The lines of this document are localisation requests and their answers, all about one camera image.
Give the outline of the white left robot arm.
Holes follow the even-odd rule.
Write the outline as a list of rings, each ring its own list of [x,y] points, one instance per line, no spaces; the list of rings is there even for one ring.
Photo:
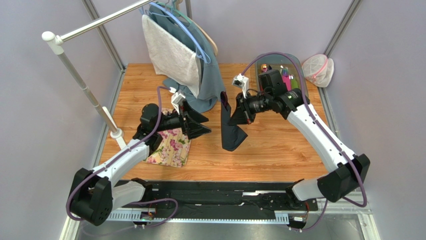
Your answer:
[[[211,132],[204,125],[208,120],[186,100],[167,113],[155,103],[145,105],[136,133],[124,149],[93,169],[81,168],[75,173],[65,205],[68,216],[99,226],[115,209],[146,200],[152,185],[145,180],[133,178],[123,185],[117,183],[159,148],[163,141],[160,132],[181,129],[191,140]]]

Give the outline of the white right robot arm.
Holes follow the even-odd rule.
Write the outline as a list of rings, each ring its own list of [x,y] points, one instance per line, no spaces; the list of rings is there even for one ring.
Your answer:
[[[229,125],[249,125],[258,113],[274,111],[295,126],[314,148],[327,174],[301,179],[285,192],[292,205],[310,199],[325,198],[330,202],[347,199],[347,194],[361,188],[370,167],[365,154],[357,155],[343,144],[318,116],[303,90],[289,90],[277,69],[259,75],[261,91],[249,93],[249,78],[238,74],[232,84],[241,88],[236,96],[236,109]]]

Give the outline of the black paper napkin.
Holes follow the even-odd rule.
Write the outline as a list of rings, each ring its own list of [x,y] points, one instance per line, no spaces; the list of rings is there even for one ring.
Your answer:
[[[221,146],[224,150],[233,152],[248,135],[239,126],[229,125],[232,108],[228,103],[228,96],[225,91],[220,93],[220,106]]]

